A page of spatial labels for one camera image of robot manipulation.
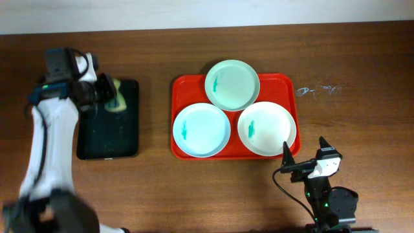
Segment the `green yellow sponge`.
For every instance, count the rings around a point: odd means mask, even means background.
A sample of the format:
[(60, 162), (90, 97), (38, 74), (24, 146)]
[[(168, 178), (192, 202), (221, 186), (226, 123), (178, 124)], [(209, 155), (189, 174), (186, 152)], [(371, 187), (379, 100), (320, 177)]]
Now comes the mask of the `green yellow sponge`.
[(124, 96), (119, 91), (121, 81), (113, 79), (114, 87), (116, 89), (116, 96), (104, 104), (104, 109), (108, 112), (118, 113), (127, 109), (127, 104)]

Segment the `white plate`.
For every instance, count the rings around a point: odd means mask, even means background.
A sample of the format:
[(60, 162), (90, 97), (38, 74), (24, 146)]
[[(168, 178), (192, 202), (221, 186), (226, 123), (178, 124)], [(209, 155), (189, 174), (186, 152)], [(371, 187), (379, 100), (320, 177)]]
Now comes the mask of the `white plate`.
[(292, 114), (279, 104), (257, 102), (247, 107), (237, 121), (237, 133), (243, 145), (262, 157), (283, 153), (283, 145), (294, 145), (298, 127)]

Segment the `light blue plate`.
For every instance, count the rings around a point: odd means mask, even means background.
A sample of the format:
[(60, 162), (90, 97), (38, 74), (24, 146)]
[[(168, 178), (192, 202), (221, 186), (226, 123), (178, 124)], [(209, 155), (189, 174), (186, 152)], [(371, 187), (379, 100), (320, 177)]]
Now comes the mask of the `light blue plate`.
[(185, 154), (204, 159), (226, 147), (231, 125), (223, 110), (212, 104), (196, 103), (178, 113), (173, 121), (172, 135)]

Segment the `light green plate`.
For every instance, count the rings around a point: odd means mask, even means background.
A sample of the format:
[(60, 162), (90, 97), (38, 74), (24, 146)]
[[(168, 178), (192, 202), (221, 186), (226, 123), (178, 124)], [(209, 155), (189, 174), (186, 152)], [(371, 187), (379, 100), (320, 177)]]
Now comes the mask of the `light green plate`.
[(260, 92), (256, 71), (239, 60), (224, 60), (207, 73), (204, 89), (209, 101), (225, 111), (241, 111), (253, 104)]

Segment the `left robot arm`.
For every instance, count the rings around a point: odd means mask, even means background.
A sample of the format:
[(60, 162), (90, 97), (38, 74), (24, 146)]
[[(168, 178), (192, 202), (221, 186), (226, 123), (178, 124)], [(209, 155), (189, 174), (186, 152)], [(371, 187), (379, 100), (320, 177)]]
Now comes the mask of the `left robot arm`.
[(28, 98), (34, 123), (27, 172), (19, 198), (5, 203), (5, 232), (120, 232), (100, 223), (76, 195), (72, 143), (81, 110), (113, 99), (110, 76), (97, 74), (97, 57), (72, 48), (46, 52), (47, 72)]

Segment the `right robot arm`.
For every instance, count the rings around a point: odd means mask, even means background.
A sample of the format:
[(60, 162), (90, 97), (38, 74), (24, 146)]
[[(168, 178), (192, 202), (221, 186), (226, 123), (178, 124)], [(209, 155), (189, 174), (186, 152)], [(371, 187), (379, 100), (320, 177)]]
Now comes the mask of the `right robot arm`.
[(283, 188), (280, 190), (311, 216), (313, 223), (305, 226), (306, 232), (351, 232), (350, 225), (356, 222), (358, 194), (342, 186), (331, 186), (329, 178), (339, 171), (343, 156), (323, 137), (319, 138), (319, 144), (315, 158), (296, 163), (284, 142), (281, 168), (273, 173), (272, 178), (275, 179), (278, 172), (289, 173), (292, 183), (304, 184), (309, 208)]

